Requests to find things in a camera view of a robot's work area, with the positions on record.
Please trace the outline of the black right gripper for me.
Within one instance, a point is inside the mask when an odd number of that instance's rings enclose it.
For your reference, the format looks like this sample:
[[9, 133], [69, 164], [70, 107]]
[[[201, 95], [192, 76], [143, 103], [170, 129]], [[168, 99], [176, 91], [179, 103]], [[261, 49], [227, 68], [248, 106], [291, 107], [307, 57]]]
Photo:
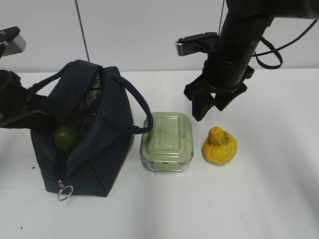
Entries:
[[[247, 64], [207, 59], [201, 74], [185, 86], [184, 94], [192, 101], [192, 116], [201, 121], [213, 107], [223, 111], [236, 97], [246, 92], [244, 81], [255, 70]], [[210, 93], [216, 93], [215, 99]]]

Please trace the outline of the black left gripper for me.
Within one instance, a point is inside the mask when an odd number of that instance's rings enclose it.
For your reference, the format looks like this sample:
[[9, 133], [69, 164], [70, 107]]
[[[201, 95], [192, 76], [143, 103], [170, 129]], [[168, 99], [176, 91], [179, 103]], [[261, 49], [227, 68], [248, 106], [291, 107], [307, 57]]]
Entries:
[[20, 76], [0, 71], [0, 126], [14, 129], [54, 129], [52, 103], [21, 85]]

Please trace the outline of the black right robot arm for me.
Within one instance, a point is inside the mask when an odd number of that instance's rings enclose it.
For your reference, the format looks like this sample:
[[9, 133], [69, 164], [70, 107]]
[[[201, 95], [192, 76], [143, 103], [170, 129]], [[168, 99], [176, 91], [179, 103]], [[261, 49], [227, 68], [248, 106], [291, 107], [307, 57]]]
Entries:
[[224, 110], [247, 90], [252, 77], [249, 66], [259, 42], [263, 42], [280, 62], [278, 50], [263, 34], [275, 18], [319, 18], [317, 0], [228, 0], [228, 13], [219, 33], [207, 32], [176, 41], [179, 56], [197, 52], [207, 54], [201, 75], [185, 86], [184, 94], [192, 102], [192, 115], [201, 121], [216, 107]]

